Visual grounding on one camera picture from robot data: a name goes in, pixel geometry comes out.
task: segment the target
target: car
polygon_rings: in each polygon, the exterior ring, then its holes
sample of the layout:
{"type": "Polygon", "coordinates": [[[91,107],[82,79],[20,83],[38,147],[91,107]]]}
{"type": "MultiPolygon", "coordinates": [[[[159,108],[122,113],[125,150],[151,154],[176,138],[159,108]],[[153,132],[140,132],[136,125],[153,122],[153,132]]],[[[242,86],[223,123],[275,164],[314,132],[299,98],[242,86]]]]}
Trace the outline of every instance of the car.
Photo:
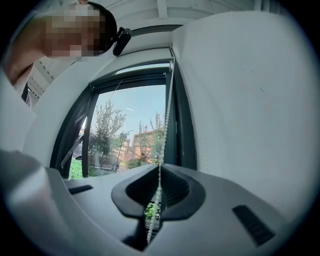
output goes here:
{"type": "MultiPolygon", "coordinates": [[[[72,157],[76,160],[82,160],[82,143],[80,143],[75,150],[73,151],[72,157]]],[[[88,163],[89,165],[95,166],[95,159],[94,159],[94,155],[90,155],[88,154],[88,163]]],[[[100,162],[102,160],[102,155],[98,154],[98,165],[100,165],[100,162]]],[[[101,169],[110,169],[114,172],[117,172],[117,170],[119,169],[119,161],[117,159],[117,157],[115,156],[111,156],[106,158],[105,160],[102,160],[103,164],[101,166],[101,169]]]]}

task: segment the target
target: dark window frame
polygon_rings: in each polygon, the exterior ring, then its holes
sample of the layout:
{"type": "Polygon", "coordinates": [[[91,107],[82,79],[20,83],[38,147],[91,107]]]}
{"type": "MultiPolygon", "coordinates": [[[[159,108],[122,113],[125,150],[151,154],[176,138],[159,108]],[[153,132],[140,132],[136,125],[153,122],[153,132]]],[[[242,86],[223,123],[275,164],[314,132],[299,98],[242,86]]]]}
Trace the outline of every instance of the dark window frame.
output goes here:
{"type": "MultiPolygon", "coordinates": [[[[150,62],[141,63],[139,66],[148,64],[150,62]]],[[[119,91],[134,87],[166,85],[165,111],[167,111],[171,75],[171,67],[152,67],[120,74],[114,74],[113,72],[91,82],[72,105],[62,123],[52,151],[50,167],[59,170],[64,179],[69,178],[72,156],[65,162],[63,168],[60,163],[77,140],[82,124],[87,118],[82,141],[82,176],[88,177],[89,134],[99,95],[112,92],[116,88],[119,91]]],[[[190,108],[178,66],[174,67],[173,76],[172,101],[164,162],[196,170],[196,150],[195,148],[186,147],[186,145],[194,146],[195,142],[192,120],[187,120],[187,118],[191,118],[190,108]]]]}

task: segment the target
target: blue sky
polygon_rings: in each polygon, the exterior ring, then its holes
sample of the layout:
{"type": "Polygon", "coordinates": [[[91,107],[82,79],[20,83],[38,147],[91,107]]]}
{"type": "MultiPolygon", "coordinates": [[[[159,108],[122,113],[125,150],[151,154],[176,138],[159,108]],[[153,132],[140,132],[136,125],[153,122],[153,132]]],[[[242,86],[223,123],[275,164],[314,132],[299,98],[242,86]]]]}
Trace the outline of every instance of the blue sky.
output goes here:
{"type": "MultiPolygon", "coordinates": [[[[104,108],[106,102],[110,99],[111,92],[101,94],[97,100],[96,106],[104,108]]],[[[121,133],[130,132],[130,146],[132,145],[133,135],[139,133],[140,119],[144,125],[148,125],[148,130],[151,130],[150,118],[155,123],[156,111],[163,114],[166,105],[166,86],[153,85],[117,90],[112,95],[111,102],[114,103],[114,109],[122,110],[126,114],[126,120],[123,127],[118,131],[121,133]]],[[[95,127],[97,121],[96,112],[92,117],[92,126],[95,127]]]]}

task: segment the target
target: hair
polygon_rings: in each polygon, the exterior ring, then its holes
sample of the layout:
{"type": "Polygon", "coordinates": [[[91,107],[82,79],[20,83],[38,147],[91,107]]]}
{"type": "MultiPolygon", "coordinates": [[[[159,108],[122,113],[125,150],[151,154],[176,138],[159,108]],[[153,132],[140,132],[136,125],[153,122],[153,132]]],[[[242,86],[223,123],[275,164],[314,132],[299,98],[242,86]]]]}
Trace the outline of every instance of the hair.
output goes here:
{"type": "Polygon", "coordinates": [[[93,55],[100,55],[108,51],[114,44],[117,36],[117,23],[113,14],[102,5],[95,2],[88,2],[94,10],[99,10],[100,14],[105,18],[105,31],[100,32],[99,44],[94,46],[93,55]]]}

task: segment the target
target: white ceiling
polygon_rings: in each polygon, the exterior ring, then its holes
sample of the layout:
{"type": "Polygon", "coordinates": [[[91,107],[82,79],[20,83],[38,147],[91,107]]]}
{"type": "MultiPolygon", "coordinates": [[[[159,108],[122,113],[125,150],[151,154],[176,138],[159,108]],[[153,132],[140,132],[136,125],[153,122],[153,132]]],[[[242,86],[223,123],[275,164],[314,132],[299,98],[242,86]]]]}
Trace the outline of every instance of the white ceiling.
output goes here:
{"type": "MultiPolygon", "coordinates": [[[[253,10],[257,9],[257,2],[259,4],[261,1],[272,0],[93,0],[113,13],[118,27],[131,30],[158,25],[184,25],[219,13],[253,10]]],[[[63,8],[72,2],[74,0],[45,0],[37,10],[46,12],[63,8]]],[[[132,37],[122,54],[168,47],[171,41],[171,32],[137,35],[132,37]]],[[[35,64],[28,81],[32,92],[40,97],[52,81],[72,63],[73,61],[41,58],[35,64]]]]}

